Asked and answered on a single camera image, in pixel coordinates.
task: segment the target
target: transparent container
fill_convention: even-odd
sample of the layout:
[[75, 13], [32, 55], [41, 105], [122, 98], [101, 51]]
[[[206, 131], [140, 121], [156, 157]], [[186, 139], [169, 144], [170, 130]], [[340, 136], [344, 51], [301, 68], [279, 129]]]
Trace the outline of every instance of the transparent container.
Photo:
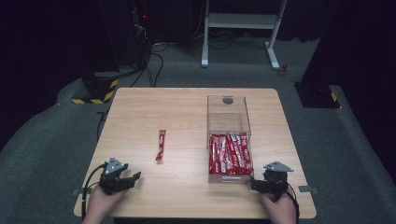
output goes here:
[[[215, 140], [213, 140], [212, 136], [214, 135], [237, 136], [238, 138], [239, 136], [244, 136], [245, 137], [244, 143], [246, 144], [246, 147], [245, 150], [243, 150], [239, 146], [239, 153], [241, 154], [242, 158], [243, 158], [242, 156], [243, 154], [250, 159], [251, 172], [250, 171], [246, 171], [242, 173], [237, 172], [236, 174], [224, 174], [223, 172], [213, 172], [215, 170], [214, 168], [215, 166], [211, 168], [212, 164], [214, 164], [212, 160], [217, 160], [219, 162], [219, 157], [221, 157], [219, 156], [220, 150], [215, 152], [215, 149], [213, 148], [214, 145], [212, 142], [214, 142]], [[226, 95], [207, 96], [207, 149], [210, 155], [209, 178], [208, 178], [209, 183], [243, 184], [243, 183], [248, 183], [250, 181], [250, 176], [253, 175], [250, 137], [251, 137], [251, 131], [248, 120], [248, 108], [247, 108], [245, 96], [226, 96]], [[232, 148], [233, 144], [230, 142], [232, 141], [227, 141], [227, 146], [230, 146], [230, 148]], [[216, 167], [219, 167], [219, 169], [222, 170], [223, 165], [219, 164]]]

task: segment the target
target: light wood surface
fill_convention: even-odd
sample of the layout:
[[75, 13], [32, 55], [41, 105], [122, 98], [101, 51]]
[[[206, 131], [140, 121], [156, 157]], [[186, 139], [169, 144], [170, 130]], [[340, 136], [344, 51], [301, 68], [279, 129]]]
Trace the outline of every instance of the light wood surface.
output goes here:
[[[124, 177], [141, 178], [110, 214], [112, 217], [268, 218], [249, 185], [208, 184], [207, 95], [246, 96], [255, 178], [263, 166], [281, 161], [294, 169], [288, 180], [297, 193], [301, 218], [316, 215], [290, 129], [272, 89], [118, 89], [92, 157], [86, 179], [114, 156], [129, 163]], [[165, 129], [163, 160], [155, 161], [159, 130]], [[100, 172], [92, 178], [99, 180]], [[81, 215], [80, 196], [75, 214]]]

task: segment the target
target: person's right hand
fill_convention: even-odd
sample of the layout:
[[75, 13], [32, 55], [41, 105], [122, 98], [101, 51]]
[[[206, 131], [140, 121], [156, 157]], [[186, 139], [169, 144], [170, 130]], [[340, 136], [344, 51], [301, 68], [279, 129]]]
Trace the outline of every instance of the person's right hand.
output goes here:
[[260, 193], [262, 203], [268, 212], [268, 216], [274, 224], [295, 224], [296, 209], [293, 200], [287, 193], [280, 195], [280, 198], [274, 202], [274, 197], [265, 193]]

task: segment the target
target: yellow and black hazard tape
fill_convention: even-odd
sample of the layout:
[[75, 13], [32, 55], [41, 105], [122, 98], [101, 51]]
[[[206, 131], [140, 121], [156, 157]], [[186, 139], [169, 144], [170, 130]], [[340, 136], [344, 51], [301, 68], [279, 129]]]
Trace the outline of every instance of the yellow and black hazard tape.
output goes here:
[[77, 105], [84, 105], [84, 104], [106, 104], [108, 101], [110, 101], [111, 97], [114, 94], [114, 90], [116, 89], [117, 83], [119, 82], [118, 79], [112, 81], [110, 83], [110, 87], [107, 90], [107, 92], [104, 92], [104, 97], [99, 99], [99, 98], [81, 98], [81, 97], [73, 97], [72, 101], [73, 103]]

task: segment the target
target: gray carpet floor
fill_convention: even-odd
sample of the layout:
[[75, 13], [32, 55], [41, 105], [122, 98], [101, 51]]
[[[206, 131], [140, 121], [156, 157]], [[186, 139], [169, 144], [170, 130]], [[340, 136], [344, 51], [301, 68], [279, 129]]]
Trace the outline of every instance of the gray carpet floor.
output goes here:
[[[157, 87], [235, 87], [277, 90], [318, 214], [301, 223], [396, 223], [396, 188], [370, 147], [343, 91], [331, 86], [338, 109], [302, 107], [293, 82], [300, 81], [318, 41], [276, 41], [279, 77], [257, 39], [238, 39], [227, 49], [210, 49], [209, 66], [201, 67], [201, 47], [158, 45], [164, 64]], [[227, 43], [211, 41], [215, 47]], [[158, 57], [148, 65], [155, 75]], [[120, 79], [129, 87], [137, 75]], [[97, 143], [105, 105], [74, 105], [80, 80], [65, 86], [58, 102], [26, 122], [0, 153], [0, 223], [79, 223], [73, 213]], [[136, 87], [148, 87], [144, 73]], [[105, 223], [112, 223], [108, 218]]]

